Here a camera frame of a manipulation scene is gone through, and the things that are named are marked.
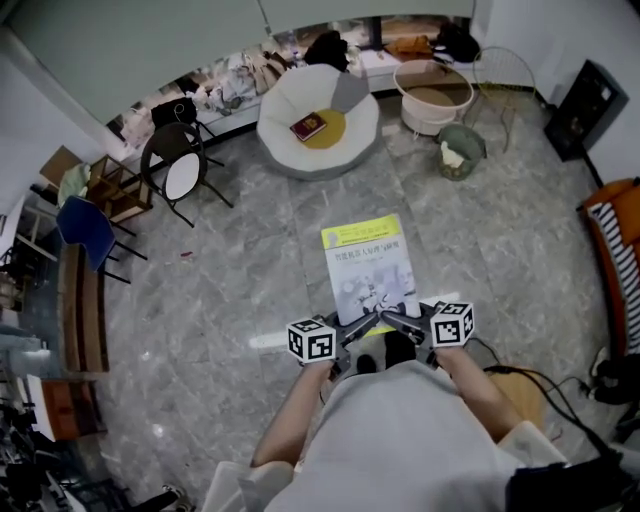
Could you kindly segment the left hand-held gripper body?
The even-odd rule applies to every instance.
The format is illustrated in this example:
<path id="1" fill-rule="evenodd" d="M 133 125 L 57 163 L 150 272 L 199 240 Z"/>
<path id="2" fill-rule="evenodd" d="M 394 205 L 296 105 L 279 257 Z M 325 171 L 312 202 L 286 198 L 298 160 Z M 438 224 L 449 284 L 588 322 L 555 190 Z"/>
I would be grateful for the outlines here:
<path id="1" fill-rule="evenodd" d="M 303 318 L 287 325 L 287 350 L 302 366 L 331 362 L 331 378 L 338 378 L 351 368 L 346 347 L 360 337 L 359 332 L 360 320 L 342 325 L 336 312 Z"/>

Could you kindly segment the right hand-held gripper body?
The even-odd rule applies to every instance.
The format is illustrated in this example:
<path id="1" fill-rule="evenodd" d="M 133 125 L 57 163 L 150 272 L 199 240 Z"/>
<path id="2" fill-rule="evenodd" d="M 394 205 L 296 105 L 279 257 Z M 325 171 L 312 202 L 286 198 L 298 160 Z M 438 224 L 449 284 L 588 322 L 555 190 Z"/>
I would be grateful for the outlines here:
<path id="1" fill-rule="evenodd" d="M 408 333 L 416 344 L 417 360 L 437 368 L 436 349 L 461 348 L 473 334 L 473 304 L 421 303 L 420 315 L 408 320 Z"/>

